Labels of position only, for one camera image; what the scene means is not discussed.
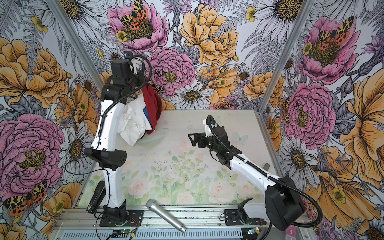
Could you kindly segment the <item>red cloth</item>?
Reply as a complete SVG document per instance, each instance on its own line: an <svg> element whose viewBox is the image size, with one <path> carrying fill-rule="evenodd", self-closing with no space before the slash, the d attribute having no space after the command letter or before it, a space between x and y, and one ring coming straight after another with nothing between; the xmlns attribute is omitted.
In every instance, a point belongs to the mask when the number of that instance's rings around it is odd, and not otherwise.
<svg viewBox="0 0 384 240"><path fill-rule="evenodd" d="M152 86L149 84L142 88L142 92L148 112L149 122L152 127L151 130L146 130L146 134L150 135L155 131L157 122L161 117L162 101Z"/></svg>

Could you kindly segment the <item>white cloth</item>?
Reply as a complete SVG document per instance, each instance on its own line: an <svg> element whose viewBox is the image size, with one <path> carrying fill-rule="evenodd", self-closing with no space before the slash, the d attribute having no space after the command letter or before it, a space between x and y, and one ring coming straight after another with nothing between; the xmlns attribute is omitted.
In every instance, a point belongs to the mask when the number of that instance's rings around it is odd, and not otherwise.
<svg viewBox="0 0 384 240"><path fill-rule="evenodd" d="M129 145L134 146L146 131L152 130L152 125L145 114L145 100L143 95L125 105L119 120L117 133Z"/></svg>

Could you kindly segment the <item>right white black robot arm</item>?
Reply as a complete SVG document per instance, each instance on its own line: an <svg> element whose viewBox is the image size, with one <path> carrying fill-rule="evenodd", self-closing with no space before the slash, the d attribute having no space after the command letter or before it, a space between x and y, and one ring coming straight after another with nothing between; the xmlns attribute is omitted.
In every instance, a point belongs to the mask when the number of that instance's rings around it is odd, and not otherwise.
<svg viewBox="0 0 384 240"><path fill-rule="evenodd" d="M212 130L206 127L206 132L189 134L188 138L192 146L215 152L222 165L242 175L261 191L263 202L247 198L238 205L238 216L244 224L254 219L269 220L284 231L295 225L304 213L304 204L300 194L293 190L293 181L284 177L282 184L275 183L279 177L261 169L231 145L224 127L216 126Z"/></svg>

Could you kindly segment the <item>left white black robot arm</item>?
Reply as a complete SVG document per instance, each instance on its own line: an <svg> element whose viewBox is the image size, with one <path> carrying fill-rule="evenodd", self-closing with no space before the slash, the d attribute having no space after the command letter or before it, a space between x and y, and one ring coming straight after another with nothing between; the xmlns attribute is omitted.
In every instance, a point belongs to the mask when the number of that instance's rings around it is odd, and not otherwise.
<svg viewBox="0 0 384 240"><path fill-rule="evenodd" d="M143 74L137 75L134 63L118 59L111 63L112 75L101 92L101 115L97 135L91 147L85 149L86 156L97 162L103 171L100 181L88 204L89 213L96 213L103 206L99 217L102 227L124 226L129 220L126 199L123 194L122 166L127 153L116 148L119 121L127 98L145 82Z"/></svg>

